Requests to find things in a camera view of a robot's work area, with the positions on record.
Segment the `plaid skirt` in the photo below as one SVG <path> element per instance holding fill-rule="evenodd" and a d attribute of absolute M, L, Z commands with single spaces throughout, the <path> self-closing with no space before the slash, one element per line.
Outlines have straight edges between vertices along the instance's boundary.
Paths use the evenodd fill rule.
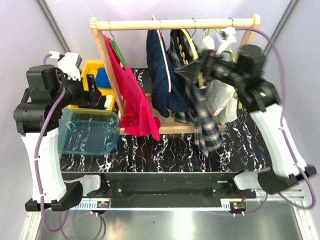
<path fill-rule="evenodd" d="M 174 70 L 188 65 L 193 61 L 188 48 L 185 46 L 187 39 L 181 29 L 173 29 L 170 31 L 170 45 L 167 51 L 168 58 L 171 61 Z M 184 96 L 186 97 L 189 108 L 183 112 L 175 112 L 174 119 L 178 123 L 194 123 L 194 140 L 202 154 L 206 157 L 210 153 L 216 151 L 223 146 L 221 132 L 208 110 L 208 100 L 199 102 L 196 105 L 191 104 L 186 94 L 185 77 L 177 75 L 178 80 L 182 84 Z"/>

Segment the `cream wooden hanger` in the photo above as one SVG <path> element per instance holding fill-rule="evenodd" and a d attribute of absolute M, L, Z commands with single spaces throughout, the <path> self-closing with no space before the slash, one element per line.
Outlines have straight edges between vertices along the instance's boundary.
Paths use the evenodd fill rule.
<path fill-rule="evenodd" d="M 190 36 L 189 32 L 186 29 L 181 29 L 181 31 L 187 40 L 187 43 L 185 44 L 185 46 L 187 47 L 188 51 L 190 52 L 190 56 L 191 56 L 192 60 L 197 60 L 199 58 L 199 56 L 198 56 L 198 52 L 196 50 L 196 46 L 193 42 L 192 37 Z M 200 71 L 197 74 L 197 80 L 198 80 L 198 87 L 203 88 L 205 86 L 205 84 L 204 84 L 203 74 Z"/>

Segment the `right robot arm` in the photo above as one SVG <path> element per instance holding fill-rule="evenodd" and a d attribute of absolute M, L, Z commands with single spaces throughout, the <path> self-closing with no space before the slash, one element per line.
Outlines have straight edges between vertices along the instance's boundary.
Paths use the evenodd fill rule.
<path fill-rule="evenodd" d="M 271 166 L 259 171 L 244 171 L 227 185 L 228 195 L 239 198 L 245 190 L 260 189 L 268 194 L 287 190 L 317 174 L 294 152 L 294 142 L 285 133 L 283 106 L 275 86 L 262 78 L 266 57 L 260 47 L 245 44 L 236 63 L 224 60 L 214 50 L 205 49 L 200 57 L 175 70 L 188 84 L 202 73 L 206 84 L 220 81 L 237 90 L 237 96 L 257 125 L 271 159 Z"/>

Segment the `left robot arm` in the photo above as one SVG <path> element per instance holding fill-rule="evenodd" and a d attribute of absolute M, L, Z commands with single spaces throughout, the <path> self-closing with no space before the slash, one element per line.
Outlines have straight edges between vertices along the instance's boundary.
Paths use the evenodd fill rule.
<path fill-rule="evenodd" d="M 64 212 L 92 193 L 103 198 L 108 186 L 99 175 L 64 181 L 58 153 L 59 120 L 69 105 L 96 106 L 102 96 L 93 74 L 74 79 L 51 64 L 36 65 L 26 72 L 28 88 L 13 112 L 17 132 L 27 150 L 32 176 L 32 197 L 25 203 L 28 212 L 50 208 Z"/>

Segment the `dark blue denim garment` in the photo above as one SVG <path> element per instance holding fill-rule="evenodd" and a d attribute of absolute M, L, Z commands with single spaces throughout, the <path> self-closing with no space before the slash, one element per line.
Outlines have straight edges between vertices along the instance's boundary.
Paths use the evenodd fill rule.
<path fill-rule="evenodd" d="M 174 67 L 166 54 L 167 64 L 171 78 L 171 92 L 168 93 L 168 80 L 166 68 L 164 66 L 164 59 L 159 43 L 157 31 L 150 33 L 150 37 L 146 38 L 146 60 L 148 67 L 148 60 L 152 59 L 152 72 L 154 80 L 151 79 L 152 84 L 156 87 L 156 97 L 152 99 L 151 103 L 154 109 L 165 118 L 170 116 L 169 111 L 184 112 L 189 108 L 189 103 L 185 97 L 183 86 L 175 75 Z"/>

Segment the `pink hanger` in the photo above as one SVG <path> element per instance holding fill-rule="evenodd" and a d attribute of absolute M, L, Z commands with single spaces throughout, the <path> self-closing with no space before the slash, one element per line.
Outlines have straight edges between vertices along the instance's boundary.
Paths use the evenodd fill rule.
<path fill-rule="evenodd" d="M 160 29 L 162 30 L 162 24 L 161 24 L 161 20 L 158 20 L 160 22 Z M 159 39 L 159 45 L 161 47 L 161 51 L 162 51 L 162 56 L 163 56 L 163 62 L 164 62 L 164 66 L 165 66 L 165 71 L 166 71 L 166 75 L 167 75 L 167 82 L 168 82 L 168 93 L 171 93 L 171 90 L 172 90 L 172 85 L 171 85 L 171 75 L 170 75 L 170 71 L 169 71 L 169 66 L 168 66 L 168 62 L 167 62 L 167 53 L 165 51 L 165 47 L 164 47 L 164 42 L 163 42 L 163 38 L 162 38 L 162 34 L 161 32 L 156 29 L 156 30 L 148 30 L 148 34 L 147 34 L 147 43 L 148 43 L 148 39 L 150 38 L 151 36 L 151 39 L 152 39 L 152 36 L 153 36 L 153 32 L 156 31 L 157 32 L 157 35 L 158 35 L 158 39 Z M 155 80 L 154 78 L 154 73 L 153 73 L 153 59 L 149 59 L 148 60 L 148 69 L 149 69 L 149 72 L 150 72 L 150 78 L 151 80 Z M 157 96 L 157 90 L 156 90 L 156 87 L 155 85 L 153 85 L 152 87 L 152 92 L 151 92 L 151 95 L 152 95 L 152 99 L 155 98 Z"/>

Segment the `red t-shirt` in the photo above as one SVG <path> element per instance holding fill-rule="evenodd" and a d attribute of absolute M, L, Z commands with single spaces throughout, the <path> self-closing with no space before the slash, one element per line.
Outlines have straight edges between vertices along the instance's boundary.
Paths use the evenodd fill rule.
<path fill-rule="evenodd" d="M 110 38 L 103 36 L 120 94 L 125 99 L 125 114 L 121 120 L 124 132 L 136 137 L 152 135 L 160 140 L 161 122 L 152 114 L 150 103 L 130 67 L 122 67 L 120 59 L 111 47 Z"/>

